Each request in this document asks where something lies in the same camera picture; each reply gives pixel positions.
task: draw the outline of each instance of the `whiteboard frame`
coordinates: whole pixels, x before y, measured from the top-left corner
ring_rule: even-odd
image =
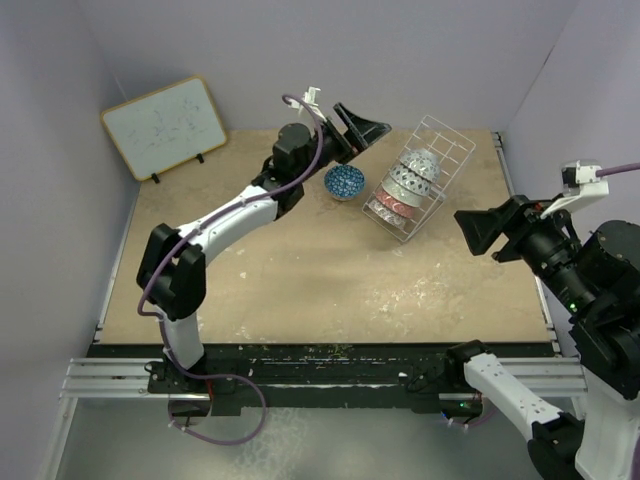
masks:
[[[184,80],[180,80],[179,82],[176,83],[172,83],[171,85],[167,85],[166,87],[162,87],[159,88],[158,90],[154,90],[153,92],[150,93],[146,93],[140,97],[136,97],[133,100],[129,100],[128,102],[125,103],[121,103],[120,105],[116,105],[115,107],[111,107],[108,108],[107,110],[103,111],[100,114],[100,121],[102,122],[102,126],[104,127],[104,129],[107,131],[107,133],[109,134],[109,137],[111,138],[111,140],[113,141],[113,144],[116,146],[116,148],[118,149],[118,152],[120,153],[120,156],[122,157],[122,159],[124,160],[124,162],[127,164],[127,167],[129,168],[129,171],[131,172],[131,175],[133,175],[133,178],[135,178],[136,180],[138,180],[139,182],[144,182],[145,180],[149,180],[150,178],[152,178],[152,175],[149,175],[148,177],[144,177],[144,178],[139,178],[136,176],[133,168],[131,167],[131,164],[129,163],[129,160],[127,160],[127,157],[124,155],[122,148],[120,147],[120,145],[118,144],[118,142],[116,141],[116,139],[114,138],[114,136],[111,134],[111,130],[109,130],[109,126],[107,125],[107,122],[104,119],[104,116],[109,113],[112,112],[114,110],[118,110],[119,108],[122,108],[124,106],[127,105],[131,105],[132,103],[138,102],[144,98],[150,97],[152,95],[155,95],[156,93],[160,93],[160,92],[164,92],[165,90],[169,90],[170,88],[176,87],[178,85],[182,85],[183,83],[187,83],[190,82],[191,80],[200,80],[200,82],[202,83],[202,86],[204,87],[205,92],[207,93],[207,97],[209,98],[209,102],[211,102],[211,107],[213,108],[213,113],[216,116],[216,119],[218,120],[218,124],[220,125],[220,130],[222,130],[222,135],[224,137],[224,139],[222,140],[222,143],[218,144],[218,145],[214,145],[211,148],[208,148],[202,152],[199,152],[201,154],[205,154],[207,152],[210,152],[212,150],[215,150],[218,147],[221,147],[222,145],[224,145],[225,143],[227,143],[228,140],[228,136],[227,136],[227,132],[224,129],[224,126],[222,125],[222,122],[220,121],[220,115],[218,114],[218,110],[216,109],[216,104],[213,101],[213,97],[211,96],[211,92],[209,91],[209,87],[207,86],[207,82],[204,80],[204,78],[202,77],[202,75],[193,75],[189,78],[185,78]],[[194,155],[192,157],[188,157],[185,158],[183,160],[179,160],[178,162],[176,162],[174,165],[171,165],[170,167],[167,167],[163,170],[158,170],[157,172],[154,172],[156,175],[159,175],[163,172],[166,172],[168,170],[171,170],[174,167],[177,167],[178,165],[181,165],[185,162],[188,162],[189,160],[193,160],[194,158],[197,158],[197,155]]]

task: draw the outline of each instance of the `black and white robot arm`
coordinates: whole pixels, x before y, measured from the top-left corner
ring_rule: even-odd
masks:
[[[608,194],[603,173],[576,162],[562,170],[565,191],[553,200],[516,195],[495,209],[455,214],[474,255],[504,234],[508,241],[493,258],[524,260],[572,315],[588,389],[586,422],[538,398],[481,342],[448,353],[449,379],[481,391],[514,423],[544,479],[630,479],[637,461],[640,227],[608,221],[582,245],[571,223],[571,213]]]
[[[145,291],[138,310],[145,314],[144,300],[154,305],[153,315],[163,322],[161,331],[171,346],[167,357],[177,360],[183,369],[201,373],[197,364],[204,358],[204,347],[198,334],[197,308],[206,295],[209,264],[249,232],[290,211],[304,195],[303,180],[332,161],[350,162],[391,130],[389,125],[360,118],[338,103],[334,110],[347,126],[341,134],[330,118],[319,113],[315,91],[310,89],[304,97],[311,105],[303,99],[283,97],[294,108],[304,103],[314,112],[319,130],[315,135],[303,124],[286,125],[259,175],[240,195],[194,222],[178,228],[161,224],[151,232],[136,278]]]

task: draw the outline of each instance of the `white wire rack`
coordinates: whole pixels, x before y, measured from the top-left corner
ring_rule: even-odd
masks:
[[[453,180],[460,174],[465,164],[471,158],[476,144],[457,130],[427,115],[420,121],[407,143],[404,144],[404,147],[402,147],[402,150],[398,153],[398,157],[406,151],[416,150],[418,148],[426,148],[438,156],[440,159],[441,172],[438,181],[431,185],[429,195],[424,197],[422,204],[416,208],[414,217],[408,218],[403,228],[397,228],[380,218],[380,216],[369,207],[369,202],[376,198],[375,193],[379,188],[382,188],[381,184],[373,190],[362,206],[362,211],[365,215],[378,223],[402,243],[413,237],[442,206],[447,199],[447,193]]]

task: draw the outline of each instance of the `white bowl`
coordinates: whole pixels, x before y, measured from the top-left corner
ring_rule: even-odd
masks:
[[[436,183],[440,178],[438,156],[426,148],[418,148],[417,150],[403,153],[400,156],[400,163],[431,183]]]
[[[395,212],[392,212],[375,198],[372,199],[367,205],[369,205],[369,208],[373,210],[375,214],[378,215],[381,219],[396,228],[403,229],[405,224],[407,223],[406,218],[398,215]]]
[[[409,167],[401,163],[396,163],[391,167],[391,170],[389,170],[389,175],[407,190],[423,197],[429,195],[431,183],[413,170],[409,170]]]
[[[396,200],[406,203],[411,207],[419,207],[422,203],[422,197],[420,195],[410,192],[389,175],[382,180],[382,188]]]

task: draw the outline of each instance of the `stacked bowl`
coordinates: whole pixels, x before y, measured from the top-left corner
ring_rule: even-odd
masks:
[[[385,222],[402,230],[439,178],[437,155],[426,148],[410,150],[391,167],[368,206]]]

